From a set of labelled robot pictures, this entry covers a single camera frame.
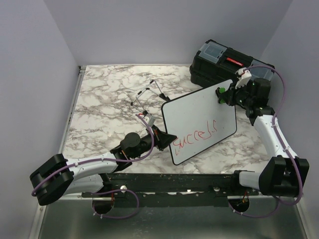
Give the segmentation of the green black whiteboard eraser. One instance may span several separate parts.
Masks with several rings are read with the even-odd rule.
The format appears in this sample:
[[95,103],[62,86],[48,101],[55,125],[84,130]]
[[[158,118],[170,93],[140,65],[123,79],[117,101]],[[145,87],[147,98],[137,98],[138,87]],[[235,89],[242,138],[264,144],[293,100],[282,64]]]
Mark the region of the green black whiteboard eraser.
[[225,103],[225,99],[223,98],[223,94],[225,93],[225,91],[226,91],[225,88],[217,88],[215,91],[219,104]]

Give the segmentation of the white whiteboard with red writing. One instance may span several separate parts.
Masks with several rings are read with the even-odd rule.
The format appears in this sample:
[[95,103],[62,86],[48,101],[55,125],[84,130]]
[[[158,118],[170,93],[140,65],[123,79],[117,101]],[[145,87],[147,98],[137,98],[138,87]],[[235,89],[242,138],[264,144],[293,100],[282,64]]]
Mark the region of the white whiteboard with red writing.
[[237,131],[235,107],[220,104],[216,90],[232,80],[166,102],[161,107],[165,130],[177,138],[169,146],[172,162],[180,165]]

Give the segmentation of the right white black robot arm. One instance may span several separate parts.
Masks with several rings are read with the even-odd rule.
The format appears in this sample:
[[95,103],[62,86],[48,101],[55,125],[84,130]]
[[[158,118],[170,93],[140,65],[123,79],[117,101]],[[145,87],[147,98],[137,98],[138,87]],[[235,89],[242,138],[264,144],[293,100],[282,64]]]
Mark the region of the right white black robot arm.
[[236,88],[235,83],[232,83],[228,89],[216,90],[220,104],[239,106],[246,111],[250,124],[259,134],[270,157],[262,172],[235,172],[237,178],[229,183],[229,189],[235,195],[241,195],[247,187],[267,196],[302,195],[301,189],[310,166],[306,159],[297,156],[283,136],[275,111],[268,105],[270,89],[269,80],[256,78],[241,88]]

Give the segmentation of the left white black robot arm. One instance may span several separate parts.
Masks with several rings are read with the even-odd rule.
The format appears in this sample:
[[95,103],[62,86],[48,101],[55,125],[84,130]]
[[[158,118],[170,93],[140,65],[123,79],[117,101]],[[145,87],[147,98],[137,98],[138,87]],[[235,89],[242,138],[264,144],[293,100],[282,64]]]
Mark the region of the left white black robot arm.
[[46,206],[63,195],[88,192],[90,186],[87,183],[76,182],[94,175],[122,171],[133,162],[148,157],[154,148],[163,151],[176,139],[176,135],[153,125],[147,129],[147,135],[140,137],[138,133],[130,132],[118,146],[99,156],[66,159],[63,154],[56,154],[31,173],[31,195],[37,198],[39,205]]

